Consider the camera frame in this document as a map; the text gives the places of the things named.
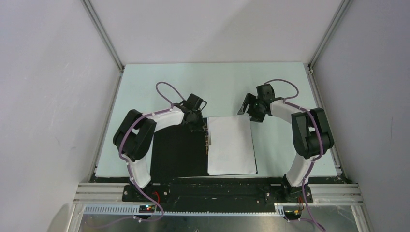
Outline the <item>metal folder clip mechanism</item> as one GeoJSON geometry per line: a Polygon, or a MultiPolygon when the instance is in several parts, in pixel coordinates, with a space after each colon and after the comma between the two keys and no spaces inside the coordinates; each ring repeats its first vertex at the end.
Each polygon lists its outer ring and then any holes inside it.
{"type": "Polygon", "coordinates": [[[210,132],[209,128],[206,128],[206,130],[205,130],[205,153],[207,155],[209,155],[211,145],[212,145],[211,132],[210,132]]]}

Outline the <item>black folder with beige cover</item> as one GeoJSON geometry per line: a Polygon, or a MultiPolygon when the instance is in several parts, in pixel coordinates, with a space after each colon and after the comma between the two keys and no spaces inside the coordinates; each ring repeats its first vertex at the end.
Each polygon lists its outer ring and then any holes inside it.
{"type": "Polygon", "coordinates": [[[207,177],[208,155],[205,131],[190,131],[185,125],[170,126],[154,134],[151,180],[169,177],[207,177]]]}

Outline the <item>white paper sheet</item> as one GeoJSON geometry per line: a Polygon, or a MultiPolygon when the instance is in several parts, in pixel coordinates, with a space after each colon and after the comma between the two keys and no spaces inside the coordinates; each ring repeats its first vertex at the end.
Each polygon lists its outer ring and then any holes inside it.
{"type": "Polygon", "coordinates": [[[209,117],[208,132],[207,171],[210,176],[257,173],[249,117],[209,117]]]}

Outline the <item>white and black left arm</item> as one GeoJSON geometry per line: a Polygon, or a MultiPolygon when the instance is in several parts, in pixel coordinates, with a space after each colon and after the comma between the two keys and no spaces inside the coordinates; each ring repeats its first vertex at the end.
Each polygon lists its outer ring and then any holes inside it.
{"type": "Polygon", "coordinates": [[[204,117],[206,105],[191,94],[165,110],[127,113],[113,144],[126,162],[139,200],[151,199],[151,182],[258,172],[250,120],[245,116],[204,117]]]}

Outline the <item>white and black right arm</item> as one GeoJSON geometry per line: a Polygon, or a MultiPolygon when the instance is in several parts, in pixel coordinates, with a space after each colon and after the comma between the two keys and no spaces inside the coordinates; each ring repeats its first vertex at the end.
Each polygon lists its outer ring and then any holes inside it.
{"type": "Polygon", "coordinates": [[[314,164],[334,146],[334,138],[324,109],[307,109],[276,97],[273,87],[266,82],[256,87],[257,94],[248,93],[240,113],[247,113],[251,121],[262,123],[266,116],[280,118],[292,126],[295,158],[280,184],[280,196],[294,202],[307,196],[310,173],[314,164]]]}

